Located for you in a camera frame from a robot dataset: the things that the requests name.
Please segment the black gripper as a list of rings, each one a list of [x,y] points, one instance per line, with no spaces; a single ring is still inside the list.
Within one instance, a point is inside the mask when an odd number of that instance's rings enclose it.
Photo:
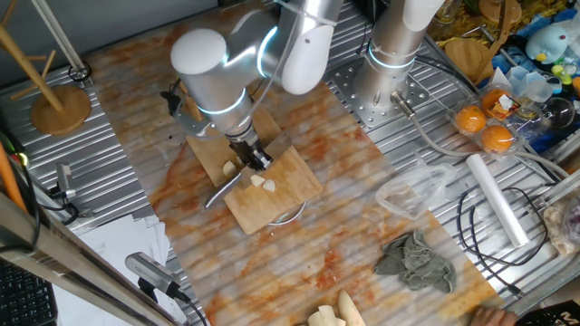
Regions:
[[[262,143],[258,136],[240,138],[228,136],[231,147],[242,162],[254,171],[265,171],[273,162],[273,159],[262,150]]]

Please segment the person's left hand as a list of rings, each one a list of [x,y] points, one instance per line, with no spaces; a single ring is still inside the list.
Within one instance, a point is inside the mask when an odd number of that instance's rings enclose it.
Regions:
[[[502,309],[482,307],[474,313],[469,326],[515,326],[518,316]]]

